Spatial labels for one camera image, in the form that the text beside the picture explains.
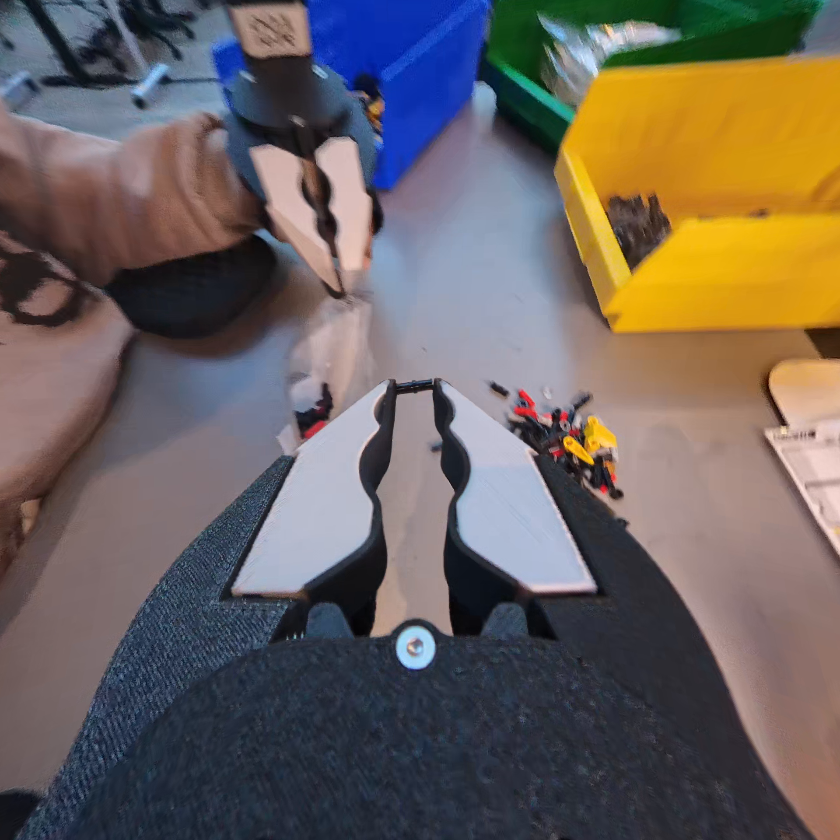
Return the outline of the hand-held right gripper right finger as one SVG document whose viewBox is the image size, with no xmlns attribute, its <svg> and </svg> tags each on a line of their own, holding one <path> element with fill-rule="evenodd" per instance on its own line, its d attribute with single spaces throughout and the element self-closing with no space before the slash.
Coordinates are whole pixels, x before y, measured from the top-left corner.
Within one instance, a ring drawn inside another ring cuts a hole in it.
<svg viewBox="0 0 840 840">
<path fill-rule="evenodd" d="M 433 385 L 449 504 L 444 573 L 456 598 L 592 595 L 597 585 L 535 452 L 446 381 Z"/>
</svg>

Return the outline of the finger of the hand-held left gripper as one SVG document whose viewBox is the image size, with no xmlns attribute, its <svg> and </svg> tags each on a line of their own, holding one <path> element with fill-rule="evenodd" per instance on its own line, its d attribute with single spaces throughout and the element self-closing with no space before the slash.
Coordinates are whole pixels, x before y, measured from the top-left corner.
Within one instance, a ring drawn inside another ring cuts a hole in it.
<svg viewBox="0 0 840 840">
<path fill-rule="evenodd" d="M 334 298 L 344 297 L 338 223 L 330 184 L 317 163 L 273 144 L 249 151 L 273 231 L 289 244 Z"/>
<path fill-rule="evenodd" d="M 318 228 L 337 279 L 355 279 L 371 260 L 374 203 L 361 166 L 359 146 L 349 137 L 327 140 L 316 151 L 322 208 Z"/>
</svg>

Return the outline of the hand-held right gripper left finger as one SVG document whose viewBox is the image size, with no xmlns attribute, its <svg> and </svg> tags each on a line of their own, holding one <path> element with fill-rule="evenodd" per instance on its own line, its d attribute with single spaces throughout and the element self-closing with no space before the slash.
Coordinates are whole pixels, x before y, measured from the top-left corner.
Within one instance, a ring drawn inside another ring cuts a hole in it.
<svg viewBox="0 0 840 840">
<path fill-rule="evenodd" d="M 383 381 L 297 450 L 234 578 L 236 597 L 314 595 L 382 537 L 377 491 L 389 468 L 396 383 Z"/>
</svg>

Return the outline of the pile of mixed small plastic parts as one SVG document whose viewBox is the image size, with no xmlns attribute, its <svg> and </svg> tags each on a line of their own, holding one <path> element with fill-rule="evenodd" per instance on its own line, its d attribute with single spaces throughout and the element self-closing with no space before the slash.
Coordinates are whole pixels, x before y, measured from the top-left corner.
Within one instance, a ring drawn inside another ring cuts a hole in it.
<svg viewBox="0 0 840 840">
<path fill-rule="evenodd" d="M 535 455 L 545 456 L 593 495 L 624 499 L 616 479 L 618 445 L 614 432 L 590 410 L 593 393 L 581 391 L 556 404 L 549 390 L 542 403 L 526 391 L 489 380 L 490 392 L 508 403 L 507 430 Z"/>
</svg>

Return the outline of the clear plastic bag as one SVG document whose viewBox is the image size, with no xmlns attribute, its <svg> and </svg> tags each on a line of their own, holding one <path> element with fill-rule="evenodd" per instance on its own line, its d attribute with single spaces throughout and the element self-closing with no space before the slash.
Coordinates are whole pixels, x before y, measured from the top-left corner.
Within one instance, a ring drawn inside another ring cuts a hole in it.
<svg viewBox="0 0 840 840">
<path fill-rule="evenodd" d="M 283 455 L 325 428 L 374 384 L 372 294 L 326 297 L 304 322 L 290 352 L 285 412 L 277 442 Z"/>
</svg>

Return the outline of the grey desk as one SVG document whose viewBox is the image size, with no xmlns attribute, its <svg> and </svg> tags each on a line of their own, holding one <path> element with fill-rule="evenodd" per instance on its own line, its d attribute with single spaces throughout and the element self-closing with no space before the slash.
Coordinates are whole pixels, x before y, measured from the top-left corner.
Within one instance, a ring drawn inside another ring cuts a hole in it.
<svg viewBox="0 0 840 840">
<path fill-rule="evenodd" d="M 478 87 L 399 186 L 376 239 L 376 373 L 442 376 L 495 418 L 489 381 L 594 395 L 618 440 L 620 515 L 692 611 L 762 760 L 838 838 L 838 566 L 763 430 L 764 380 L 803 332 L 614 334 L 553 161 Z M 277 457 L 296 317 L 280 290 L 217 339 L 139 338 L 112 409 L 2 582 L 2 790 L 57 772 L 114 648 L 184 548 Z"/>
</svg>

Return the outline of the heap of dark mixed parts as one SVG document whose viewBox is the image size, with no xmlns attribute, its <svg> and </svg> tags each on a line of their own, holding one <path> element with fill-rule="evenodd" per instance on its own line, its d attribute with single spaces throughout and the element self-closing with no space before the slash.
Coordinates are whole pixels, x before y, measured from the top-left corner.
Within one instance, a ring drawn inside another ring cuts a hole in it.
<svg viewBox="0 0 840 840">
<path fill-rule="evenodd" d="M 374 141 L 382 145 L 385 100 L 379 81 L 371 74 L 360 73 L 353 81 L 352 94 L 362 106 L 374 133 Z"/>
</svg>

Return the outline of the white table leg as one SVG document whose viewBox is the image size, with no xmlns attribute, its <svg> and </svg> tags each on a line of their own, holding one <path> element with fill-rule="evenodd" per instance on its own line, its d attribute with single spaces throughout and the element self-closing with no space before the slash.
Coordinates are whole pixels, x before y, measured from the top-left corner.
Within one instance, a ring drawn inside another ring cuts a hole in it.
<svg viewBox="0 0 840 840">
<path fill-rule="evenodd" d="M 169 64 L 157 61 L 153 64 L 142 60 L 138 64 L 138 78 L 129 84 L 130 99 L 134 107 L 138 110 L 146 110 L 155 93 L 163 85 L 172 80 L 171 66 Z"/>
</svg>

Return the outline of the blue storage bin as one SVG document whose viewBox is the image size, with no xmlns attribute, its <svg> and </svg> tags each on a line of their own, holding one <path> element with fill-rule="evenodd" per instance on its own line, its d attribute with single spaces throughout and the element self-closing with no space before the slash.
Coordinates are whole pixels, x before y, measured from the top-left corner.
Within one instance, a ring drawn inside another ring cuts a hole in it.
<svg viewBox="0 0 840 840">
<path fill-rule="evenodd" d="M 306 4 L 315 60 L 351 91 L 359 74 L 380 83 L 383 143 L 375 143 L 373 185 L 391 190 L 470 99 L 489 4 Z M 221 77 L 244 67 L 235 35 L 213 47 L 213 62 L 221 85 Z"/>
</svg>

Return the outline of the black office chair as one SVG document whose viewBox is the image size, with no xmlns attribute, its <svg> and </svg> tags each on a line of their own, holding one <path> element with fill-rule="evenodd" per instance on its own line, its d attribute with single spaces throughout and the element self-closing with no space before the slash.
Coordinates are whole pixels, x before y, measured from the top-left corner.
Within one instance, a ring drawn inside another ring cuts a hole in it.
<svg viewBox="0 0 840 840">
<path fill-rule="evenodd" d="M 192 12 L 171 12 L 163 6 L 162 2 L 94 1 L 74 2 L 74 4 L 98 22 L 98 26 L 93 29 L 87 41 L 77 50 L 77 57 L 83 66 L 108 63 L 119 74 L 125 76 L 128 73 L 127 60 L 123 56 L 130 54 L 130 48 L 126 44 L 111 6 L 116 7 L 123 27 L 137 43 L 159 41 L 170 50 L 171 56 L 176 60 L 181 60 L 183 55 L 172 37 L 183 35 L 190 40 L 196 37 L 191 27 L 195 15 Z"/>
</svg>

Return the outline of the green storage bin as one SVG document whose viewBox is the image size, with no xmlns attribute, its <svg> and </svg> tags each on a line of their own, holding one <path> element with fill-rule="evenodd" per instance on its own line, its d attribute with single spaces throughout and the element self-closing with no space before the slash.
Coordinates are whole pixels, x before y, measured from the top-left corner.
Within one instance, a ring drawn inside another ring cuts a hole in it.
<svg viewBox="0 0 840 840">
<path fill-rule="evenodd" d="M 676 28 L 672 45 L 632 49 L 606 66 L 643 67 L 788 55 L 822 11 L 820 1 L 498 1 L 479 78 L 497 96 L 497 111 L 546 151 L 556 154 L 573 110 L 540 79 L 547 37 L 539 14 L 575 26 L 637 20 Z"/>
</svg>

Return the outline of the clear bag of parts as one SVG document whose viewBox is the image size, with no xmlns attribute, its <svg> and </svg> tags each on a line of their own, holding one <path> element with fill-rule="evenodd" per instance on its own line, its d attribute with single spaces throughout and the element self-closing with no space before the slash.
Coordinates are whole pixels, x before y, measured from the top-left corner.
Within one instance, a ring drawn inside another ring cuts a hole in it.
<svg viewBox="0 0 840 840">
<path fill-rule="evenodd" d="M 543 34 L 540 80 L 557 101 L 572 110 L 581 105 L 608 59 L 681 40 L 679 29 L 649 22 L 627 20 L 580 27 L 544 14 L 537 18 Z"/>
</svg>

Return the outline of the heap of black connector pegs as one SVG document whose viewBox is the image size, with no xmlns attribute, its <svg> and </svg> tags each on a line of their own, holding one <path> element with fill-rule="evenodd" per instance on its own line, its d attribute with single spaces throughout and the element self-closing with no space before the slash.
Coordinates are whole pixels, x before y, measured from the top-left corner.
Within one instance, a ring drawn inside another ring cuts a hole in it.
<svg viewBox="0 0 840 840">
<path fill-rule="evenodd" d="M 669 217 L 655 192 L 647 197 L 640 194 L 611 196 L 605 212 L 631 271 L 635 271 L 672 233 Z"/>
</svg>

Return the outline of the person's beige printed sweatshirt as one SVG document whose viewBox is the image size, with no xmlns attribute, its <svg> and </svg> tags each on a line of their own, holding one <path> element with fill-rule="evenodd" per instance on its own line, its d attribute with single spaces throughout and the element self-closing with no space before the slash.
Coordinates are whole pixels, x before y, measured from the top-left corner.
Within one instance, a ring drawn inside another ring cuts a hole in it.
<svg viewBox="0 0 840 840">
<path fill-rule="evenodd" d="M 2 232 L 2 575 L 109 409 L 132 337 L 110 297 Z"/>
</svg>

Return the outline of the yellow storage bin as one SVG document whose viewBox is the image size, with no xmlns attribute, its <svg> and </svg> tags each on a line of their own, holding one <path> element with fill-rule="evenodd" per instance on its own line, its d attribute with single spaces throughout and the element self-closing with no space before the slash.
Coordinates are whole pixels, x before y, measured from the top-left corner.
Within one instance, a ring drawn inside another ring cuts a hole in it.
<svg viewBox="0 0 840 840">
<path fill-rule="evenodd" d="M 616 333 L 838 325 L 838 55 L 603 70 L 554 176 Z M 631 271 L 606 204 L 651 193 L 672 233 Z"/>
</svg>

